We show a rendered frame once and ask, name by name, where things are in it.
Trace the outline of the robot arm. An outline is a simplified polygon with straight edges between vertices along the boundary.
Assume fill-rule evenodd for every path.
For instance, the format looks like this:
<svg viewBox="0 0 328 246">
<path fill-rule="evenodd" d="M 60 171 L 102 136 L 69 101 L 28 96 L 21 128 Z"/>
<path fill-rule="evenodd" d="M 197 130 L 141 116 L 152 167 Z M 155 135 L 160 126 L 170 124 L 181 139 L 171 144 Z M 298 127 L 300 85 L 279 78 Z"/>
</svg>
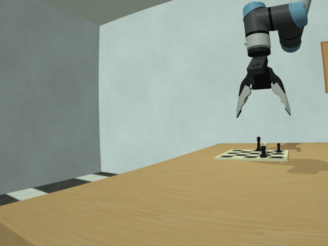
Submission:
<svg viewBox="0 0 328 246">
<path fill-rule="evenodd" d="M 278 31 L 279 43 L 286 52 L 296 52 L 301 45 L 304 26 L 308 23 L 311 0 L 266 7 L 263 2 L 250 2 L 243 8 L 247 51 L 255 47 L 271 48 L 269 31 Z M 267 56 L 253 57 L 247 67 L 248 76 L 265 74 Z"/>
</svg>

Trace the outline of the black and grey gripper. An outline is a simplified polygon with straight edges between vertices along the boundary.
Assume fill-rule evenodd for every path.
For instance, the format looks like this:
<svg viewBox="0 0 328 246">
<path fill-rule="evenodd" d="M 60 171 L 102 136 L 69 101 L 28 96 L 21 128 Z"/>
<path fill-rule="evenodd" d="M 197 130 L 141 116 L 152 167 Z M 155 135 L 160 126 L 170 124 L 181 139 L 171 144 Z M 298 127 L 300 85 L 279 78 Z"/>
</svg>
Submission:
<svg viewBox="0 0 328 246">
<path fill-rule="evenodd" d="M 270 54 L 271 50 L 268 47 L 255 47 L 248 50 L 249 57 L 260 57 L 264 55 L 268 56 Z M 248 96 L 250 96 L 250 94 L 252 93 L 252 89 L 271 89 L 271 83 L 273 83 L 272 91 L 280 97 L 280 101 L 285 105 L 286 111 L 289 113 L 289 115 L 291 115 L 290 106 L 283 83 L 281 79 L 273 72 L 272 68 L 267 66 L 265 74 L 259 76 L 248 76 L 247 74 L 244 80 L 242 81 L 238 97 L 236 117 L 239 117 L 242 110 L 242 106 L 246 103 Z M 250 85 L 252 85 L 251 88 Z"/>
</svg>

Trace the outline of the black and cream chessboard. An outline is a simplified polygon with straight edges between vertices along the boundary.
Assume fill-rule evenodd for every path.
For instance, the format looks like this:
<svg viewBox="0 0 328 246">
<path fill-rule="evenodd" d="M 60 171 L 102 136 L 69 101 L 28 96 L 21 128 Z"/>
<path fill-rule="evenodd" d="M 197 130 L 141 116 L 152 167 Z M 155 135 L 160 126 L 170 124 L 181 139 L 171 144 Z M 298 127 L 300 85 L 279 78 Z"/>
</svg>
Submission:
<svg viewBox="0 0 328 246">
<path fill-rule="evenodd" d="M 268 156 L 260 158 L 262 151 L 231 149 L 219 156 L 214 157 L 214 160 L 236 160 L 236 161 L 288 161 L 288 150 L 281 150 L 281 153 L 276 153 L 277 150 L 267 150 Z"/>
</svg>

